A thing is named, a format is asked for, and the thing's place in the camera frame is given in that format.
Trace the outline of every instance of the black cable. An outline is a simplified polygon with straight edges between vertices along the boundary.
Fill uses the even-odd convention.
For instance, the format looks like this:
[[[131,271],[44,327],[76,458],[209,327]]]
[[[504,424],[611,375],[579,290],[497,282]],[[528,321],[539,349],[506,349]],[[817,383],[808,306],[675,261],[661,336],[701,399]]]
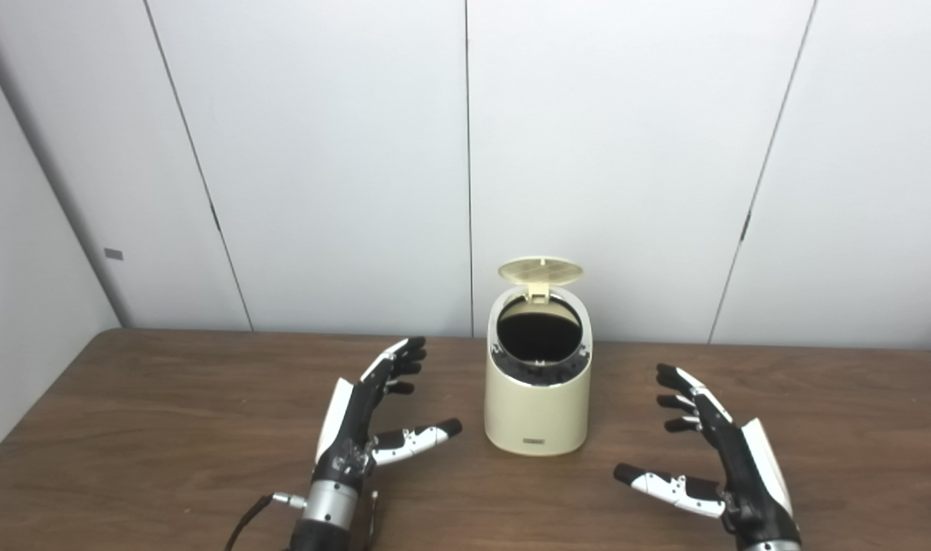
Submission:
[[[272,503],[273,497],[274,494],[270,493],[269,495],[263,495],[258,499],[258,502],[251,506],[251,509],[248,509],[248,512],[244,514],[244,517],[241,517],[241,520],[239,520],[237,526],[234,527],[234,532],[231,533],[230,540],[227,541],[227,545],[225,545],[224,551],[231,551],[231,549],[234,548],[234,542],[237,541],[238,536],[241,536],[241,530],[244,530],[244,527],[248,526],[248,523],[251,522],[251,520],[254,519],[254,517],[258,515],[262,509],[265,509],[267,505]]]

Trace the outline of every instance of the cable connector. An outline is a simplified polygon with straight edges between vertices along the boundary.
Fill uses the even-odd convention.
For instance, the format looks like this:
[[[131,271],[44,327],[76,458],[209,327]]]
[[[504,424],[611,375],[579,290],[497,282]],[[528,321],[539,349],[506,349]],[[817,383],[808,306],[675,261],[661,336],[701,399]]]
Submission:
[[[294,495],[291,493],[276,492],[272,494],[272,500],[285,505],[290,506],[292,509],[305,509],[305,506],[309,504],[309,500],[305,499],[301,495]]]

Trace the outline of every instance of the robotic hand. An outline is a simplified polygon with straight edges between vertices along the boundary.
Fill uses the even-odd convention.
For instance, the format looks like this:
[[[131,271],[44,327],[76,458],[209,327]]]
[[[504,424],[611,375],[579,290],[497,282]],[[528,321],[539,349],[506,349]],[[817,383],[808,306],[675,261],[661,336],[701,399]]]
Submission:
[[[356,384],[337,380],[322,421],[308,498],[286,493],[263,496],[235,527],[225,549],[234,547],[240,531],[259,510],[279,501],[304,510],[292,531],[289,551],[347,551],[350,522],[364,479],[374,467],[407,459],[462,432],[458,419],[447,419],[436,425],[368,434],[374,408],[385,395],[414,391],[412,383],[398,377],[419,373],[424,356],[424,337],[406,338],[377,356]]]
[[[792,520],[789,492],[762,422],[752,419],[738,428],[700,380],[665,364],[659,364],[657,372],[659,384],[680,393],[658,396],[657,403],[687,414],[667,421],[666,430],[704,435],[717,448],[727,484],[720,489],[717,482],[703,478],[672,477],[624,463],[616,467],[617,481],[691,513],[720,517],[738,551],[799,551],[802,541]]]

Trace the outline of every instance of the trash can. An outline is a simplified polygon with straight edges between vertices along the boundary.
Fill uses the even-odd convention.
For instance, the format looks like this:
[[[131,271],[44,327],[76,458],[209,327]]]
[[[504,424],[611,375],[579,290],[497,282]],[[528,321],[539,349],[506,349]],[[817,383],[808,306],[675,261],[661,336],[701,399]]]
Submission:
[[[500,268],[518,286],[489,315],[485,424],[505,451],[559,455],[588,436],[591,324],[581,300],[560,288],[582,273],[573,262],[543,256]]]

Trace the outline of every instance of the wooden table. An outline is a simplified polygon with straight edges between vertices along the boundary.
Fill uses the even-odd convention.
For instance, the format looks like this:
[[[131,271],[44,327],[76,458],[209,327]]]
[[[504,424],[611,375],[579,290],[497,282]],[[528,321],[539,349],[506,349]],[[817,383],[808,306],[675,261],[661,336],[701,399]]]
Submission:
[[[0,445],[0,550],[220,550],[259,495],[305,493],[336,377],[356,379],[395,340],[99,335]],[[662,429],[666,362],[736,419],[762,418],[806,549],[931,549],[931,353],[598,343],[588,442],[534,459],[484,435],[483,347],[430,339],[416,393],[378,408],[375,429],[458,416],[465,431],[378,468],[375,548],[732,549],[716,520],[612,478],[619,461],[721,476],[699,435]],[[282,549],[296,514],[269,507],[235,550]]]

